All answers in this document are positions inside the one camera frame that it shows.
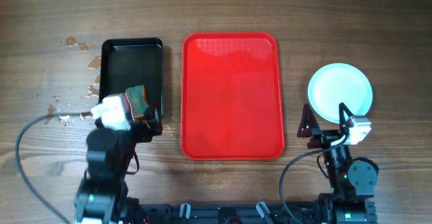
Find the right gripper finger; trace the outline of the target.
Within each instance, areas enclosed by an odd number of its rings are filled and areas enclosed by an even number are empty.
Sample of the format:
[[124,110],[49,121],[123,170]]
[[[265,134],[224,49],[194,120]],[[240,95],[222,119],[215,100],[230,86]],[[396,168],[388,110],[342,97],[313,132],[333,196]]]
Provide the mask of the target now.
[[311,138],[320,134],[320,127],[309,104],[304,104],[302,119],[297,132],[298,138]]
[[344,104],[339,104],[339,121],[340,121],[340,130],[342,132],[347,132],[348,128],[352,127],[353,123],[351,117],[353,113],[349,110],[349,108]]

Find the green orange sponge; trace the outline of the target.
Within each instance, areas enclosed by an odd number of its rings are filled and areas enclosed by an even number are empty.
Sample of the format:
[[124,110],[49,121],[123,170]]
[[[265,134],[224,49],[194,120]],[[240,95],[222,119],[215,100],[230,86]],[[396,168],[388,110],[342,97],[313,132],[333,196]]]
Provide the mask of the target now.
[[134,120],[144,119],[149,108],[143,85],[130,87],[126,90],[126,97],[130,104],[130,111]]

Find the white plate top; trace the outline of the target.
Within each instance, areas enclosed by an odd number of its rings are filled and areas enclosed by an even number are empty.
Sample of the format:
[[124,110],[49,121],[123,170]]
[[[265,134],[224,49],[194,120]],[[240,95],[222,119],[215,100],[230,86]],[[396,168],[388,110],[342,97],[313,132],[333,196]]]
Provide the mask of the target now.
[[354,115],[364,116],[373,102],[368,78],[346,63],[332,63],[316,71],[308,84],[307,95],[315,112],[331,123],[340,122],[340,103]]

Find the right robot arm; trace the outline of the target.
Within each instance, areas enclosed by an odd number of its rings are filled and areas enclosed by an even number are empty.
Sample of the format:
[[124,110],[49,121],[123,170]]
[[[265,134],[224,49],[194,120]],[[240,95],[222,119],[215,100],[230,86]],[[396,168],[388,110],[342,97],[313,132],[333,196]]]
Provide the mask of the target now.
[[371,122],[355,116],[345,104],[339,105],[340,126],[336,130],[322,130],[311,107],[303,107],[297,137],[309,138],[309,149],[323,152],[325,172],[331,187],[330,194],[319,194],[313,204],[311,217],[305,223],[376,223],[374,188],[379,168],[365,157],[354,158],[349,147],[364,140],[371,131]]

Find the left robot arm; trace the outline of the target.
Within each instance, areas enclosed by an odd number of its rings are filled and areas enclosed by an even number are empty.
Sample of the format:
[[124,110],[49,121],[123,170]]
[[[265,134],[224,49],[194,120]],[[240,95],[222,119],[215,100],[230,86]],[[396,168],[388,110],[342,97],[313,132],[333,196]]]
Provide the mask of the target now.
[[77,223],[145,223],[139,200],[128,196],[131,160],[139,164],[136,145],[162,132],[159,106],[98,104],[90,110],[97,128],[86,138],[87,170],[74,200]]

